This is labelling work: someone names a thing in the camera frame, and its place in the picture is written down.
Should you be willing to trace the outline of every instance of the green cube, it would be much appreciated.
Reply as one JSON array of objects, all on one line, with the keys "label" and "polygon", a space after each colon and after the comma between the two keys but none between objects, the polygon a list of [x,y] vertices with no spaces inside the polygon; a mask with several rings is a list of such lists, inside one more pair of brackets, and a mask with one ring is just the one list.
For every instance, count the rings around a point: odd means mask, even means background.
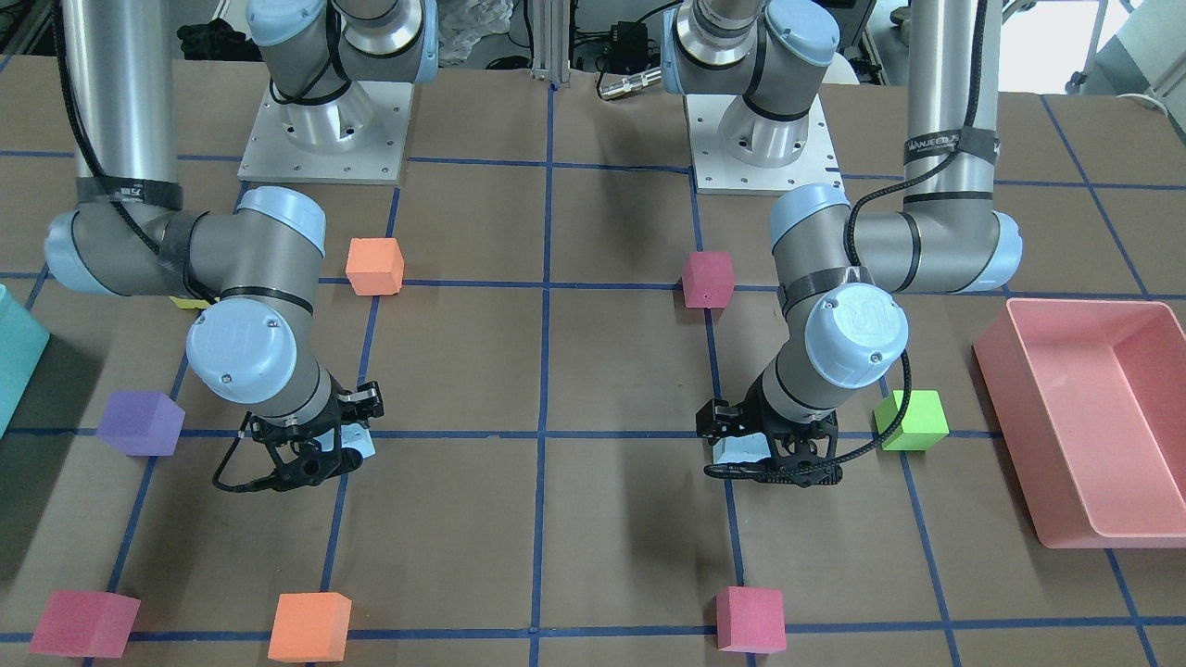
[{"label": "green cube", "polygon": [[[901,392],[892,392],[873,411],[873,420],[878,425],[879,433],[890,426],[894,415],[898,414],[899,407],[901,407]],[[906,408],[906,417],[901,420],[901,426],[890,436],[881,449],[926,451],[950,432],[948,419],[943,415],[939,393],[914,389],[910,393],[910,407]]]}]

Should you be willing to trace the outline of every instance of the plastic bag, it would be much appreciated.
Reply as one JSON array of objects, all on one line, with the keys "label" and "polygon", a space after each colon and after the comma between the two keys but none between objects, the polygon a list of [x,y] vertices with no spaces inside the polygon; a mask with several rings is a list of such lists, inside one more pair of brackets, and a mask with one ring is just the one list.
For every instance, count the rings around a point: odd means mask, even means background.
[{"label": "plastic bag", "polygon": [[515,4],[511,0],[438,0],[442,66],[460,65],[473,45],[487,34],[510,31]]}]

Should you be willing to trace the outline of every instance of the pink bin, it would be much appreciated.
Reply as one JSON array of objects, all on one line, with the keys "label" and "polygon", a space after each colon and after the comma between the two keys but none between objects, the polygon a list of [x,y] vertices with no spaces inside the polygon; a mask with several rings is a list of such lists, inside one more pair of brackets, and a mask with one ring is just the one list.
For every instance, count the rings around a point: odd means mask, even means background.
[{"label": "pink bin", "polygon": [[1186,547],[1186,336],[1168,306],[1009,299],[975,350],[1044,545]]}]

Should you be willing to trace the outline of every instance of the turquoise container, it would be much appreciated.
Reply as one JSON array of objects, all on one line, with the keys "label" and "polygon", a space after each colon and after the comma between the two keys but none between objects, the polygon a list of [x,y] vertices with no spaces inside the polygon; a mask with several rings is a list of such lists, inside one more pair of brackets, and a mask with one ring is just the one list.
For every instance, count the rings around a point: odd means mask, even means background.
[{"label": "turquoise container", "polygon": [[50,332],[0,285],[0,436],[33,376]]}]

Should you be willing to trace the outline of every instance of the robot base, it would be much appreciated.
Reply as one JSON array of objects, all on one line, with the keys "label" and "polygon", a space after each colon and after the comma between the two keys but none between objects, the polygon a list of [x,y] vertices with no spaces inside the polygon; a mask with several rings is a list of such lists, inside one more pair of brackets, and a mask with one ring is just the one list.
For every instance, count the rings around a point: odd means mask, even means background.
[{"label": "robot base", "polygon": [[831,134],[820,97],[811,103],[808,141],[798,159],[778,169],[742,163],[725,150],[719,132],[732,95],[687,95],[688,139],[696,169],[696,190],[707,195],[780,195],[808,183],[830,183],[844,189]]},{"label": "robot base", "polygon": [[345,153],[314,153],[288,139],[285,113],[264,91],[238,166],[240,180],[397,185],[412,119],[410,83],[363,81],[382,127],[368,144]]}]

